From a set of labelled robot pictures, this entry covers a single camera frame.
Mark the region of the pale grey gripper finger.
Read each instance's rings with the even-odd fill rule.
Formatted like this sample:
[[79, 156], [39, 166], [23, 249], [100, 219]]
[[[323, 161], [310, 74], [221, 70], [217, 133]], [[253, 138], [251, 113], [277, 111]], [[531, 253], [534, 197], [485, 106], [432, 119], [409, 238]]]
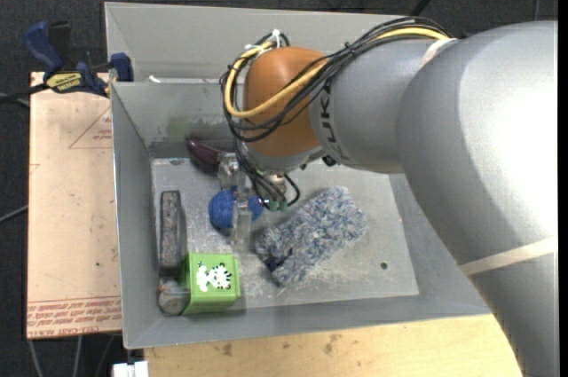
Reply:
[[237, 189], [241, 185], [241, 163], [235, 153], [218, 156], [217, 178], [221, 190]]
[[249, 243], [252, 212], [246, 188], [233, 190], [232, 243], [234, 246], [247, 246]]

